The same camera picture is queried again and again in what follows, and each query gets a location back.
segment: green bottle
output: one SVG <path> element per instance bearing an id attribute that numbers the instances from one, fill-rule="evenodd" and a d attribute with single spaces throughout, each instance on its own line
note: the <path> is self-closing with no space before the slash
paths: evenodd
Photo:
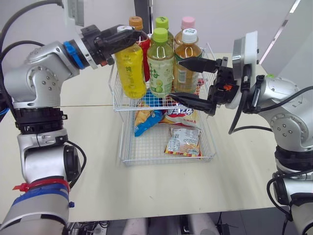
<path id="1" fill-rule="evenodd" d="M 174 52 L 167 44 L 167 30 L 155 28 L 154 43 L 147 51 L 150 69 L 150 90 L 156 97 L 165 97 L 172 90 Z"/>
<path id="2" fill-rule="evenodd" d="M 168 18 L 166 16 L 160 16 L 156 18 L 156 28 L 165 28 L 168 31 Z M 174 48 L 174 36 L 168 31 L 167 43 L 171 48 Z"/>

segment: red zip tie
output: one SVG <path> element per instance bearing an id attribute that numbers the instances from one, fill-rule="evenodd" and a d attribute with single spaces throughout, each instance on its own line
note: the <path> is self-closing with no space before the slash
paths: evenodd
<path id="1" fill-rule="evenodd" d="M 50 184 L 62 184 L 67 187 L 67 192 L 69 192 L 69 185 L 68 182 L 63 179 L 45 179 L 45 180 L 38 180 L 33 183 L 22 183 L 21 185 L 16 185 L 12 190 L 20 190 L 21 192 L 27 192 L 33 187 L 43 186 L 43 185 L 50 185 Z"/>

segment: pink bottle cap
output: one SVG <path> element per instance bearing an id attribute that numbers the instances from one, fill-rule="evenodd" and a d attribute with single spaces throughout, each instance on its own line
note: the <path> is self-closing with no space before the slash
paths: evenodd
<path id="1" fill-rule="evenodd" d="M 181 19 L 181 28 L 194 28 L 195 27 L 195 18 L 191 16 L 185 16 Z"/>

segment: blue ring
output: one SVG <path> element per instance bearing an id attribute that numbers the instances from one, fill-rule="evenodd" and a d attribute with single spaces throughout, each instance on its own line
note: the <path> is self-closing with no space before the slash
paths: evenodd
<path id="1" fill-rule="evenodd" d="M 67 50 L 67 52 L 72 56 L 72 58 L 74 59 L 78 67 L 81 70 L 83 70 L 85 66 L 83 65 L 83 62 L 80 60 L 75 47 L 73 47 L 71 43 L 69 43 L 68 41 L 64 42 L 63 45 L 65 46 L 65 49 Z"/>
<path id="2" fill-rule="evenodd" d="M 0 116 L 6 114 L 10 109 L 6 108 L 0 112 Z"/>
<path id="3" fill-rule="evenodd" d="M 25 194 L 21 195 L 20 197 L 16 198 L 12 205 L 15 205 L 21 201 L 24 201 L 26 199 L 44 195 L 44 194 L 58 194 L 63 196 L 68 200 L 68 194 L 61 191 L 61 189 L 64 189 L 67 191 L 67 187 L 63 184 L 52 184 L 52 185 L 46 185 L 42 186 L 40 188 L 31 189 L 30 191 L 26 192 Z"/>

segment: white wire basket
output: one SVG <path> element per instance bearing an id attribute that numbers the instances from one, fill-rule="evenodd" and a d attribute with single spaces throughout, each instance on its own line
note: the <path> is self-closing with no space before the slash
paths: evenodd
<path id="1" fill-rule="evenodd" d="M 186 157 L 164 153 L 171 137 L 173 124 L 157 124 L 146 130 L 141 136 L 134 136 L 135 111 L 120 112 L 123 128 L 120 140 L 119 156 L 126 165 L 172 164 L 189 162 L 208 162 L 216 155 L 216 147 L 207 122 L 207 115 L 200 112 L 200 151 L 201 157 Z"/>
<path id="2" fill-rule="evenodd" d="M 211 50 L 209 43 L 207 43 L 206 47 L 202 49 L 202 57 L 206 59 L 215 60 L 214 54 Z M 210 85 L 213 84 L 215 77 L 216 77 L 216 73 L 210 73 L 210 72 L 204 72 L 199 75 L 196 93 L 199 95 L 200 98 L 207 99 L 209 87 Z M 149 88 L 149 86 L 150 86 L 150 83 L 148 81 L 146 82 L 146 87 Z M 110 73 L 109 88 L 113 97 L 114 111 L 131 111 L 131 110 L 150 109 L 149 107 L 145 107 L 145 105 L 143 105 L 144 104 L 143 98 L 142 99 L 130 99 L 124 94 L 122 84 L 119 79 L 119 75 L 118 75 L 115 64 L 112 66 L 111 73 Z M 149 98 L 149 104 L 157 104 L 153 107 L 154 110 L 186 108 L 182 104 L 179 104 L 173 99 L 171 99 L 171 97 L 169 96 L 166 96 L 164 98 L 156 98 L 156 97 Z"/>

